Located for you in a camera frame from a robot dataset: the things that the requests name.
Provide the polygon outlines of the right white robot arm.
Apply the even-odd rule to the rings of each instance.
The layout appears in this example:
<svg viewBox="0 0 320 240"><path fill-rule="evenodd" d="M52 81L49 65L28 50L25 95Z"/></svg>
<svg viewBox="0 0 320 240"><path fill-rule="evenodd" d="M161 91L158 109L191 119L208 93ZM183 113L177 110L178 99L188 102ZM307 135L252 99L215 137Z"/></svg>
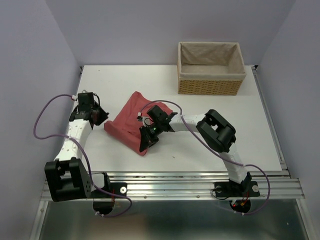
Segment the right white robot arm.
<svg viewBox="0 0 320 240"><path fill-rule="evenodd" d="M236 146L235 128L216 110L205 114L167 114L158 105L152 106L146 115L137 114L142 122L139 151L143 152L159 141L163 132L190 132L204 146L222 159L228 173L228 181L214 183L212 193L218 199L259 197L257 182L243 165Z"/></svg>

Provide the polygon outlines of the red t shirt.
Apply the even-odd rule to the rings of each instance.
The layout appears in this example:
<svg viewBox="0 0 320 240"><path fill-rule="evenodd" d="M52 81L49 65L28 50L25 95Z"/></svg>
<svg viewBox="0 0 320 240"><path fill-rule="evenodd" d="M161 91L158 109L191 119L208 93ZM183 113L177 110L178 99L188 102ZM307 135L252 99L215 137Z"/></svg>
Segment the red t shirt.
<svg viewBox="0 0 320 240"><path fill-rule="evenodd" d="M104 130L138 155L144 156L147 151L140 152L141 134L139 128L143 126L143 123L137 119L138 112L142 112L142 115L146 116L147 111L155 105L158 105L168 115L173 112L166 104L152 103L144 98L140 92L135 91L115 119L108 120L104 124Z"/></svg>

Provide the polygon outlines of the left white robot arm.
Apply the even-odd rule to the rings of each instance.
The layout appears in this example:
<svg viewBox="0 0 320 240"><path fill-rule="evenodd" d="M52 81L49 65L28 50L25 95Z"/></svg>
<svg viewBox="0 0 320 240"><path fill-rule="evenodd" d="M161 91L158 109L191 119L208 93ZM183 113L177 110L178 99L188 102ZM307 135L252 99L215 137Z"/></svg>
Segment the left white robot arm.
<svg viewBox="0 0 320 240"><path fill-rule="evenodd" d="M54 202L87 199L93 181L84 166L84 147L94 126L108 119L96 93L83 91L77 95L77 105L71 112L61 150L53 161L45 164L44 172Z"/></svg>

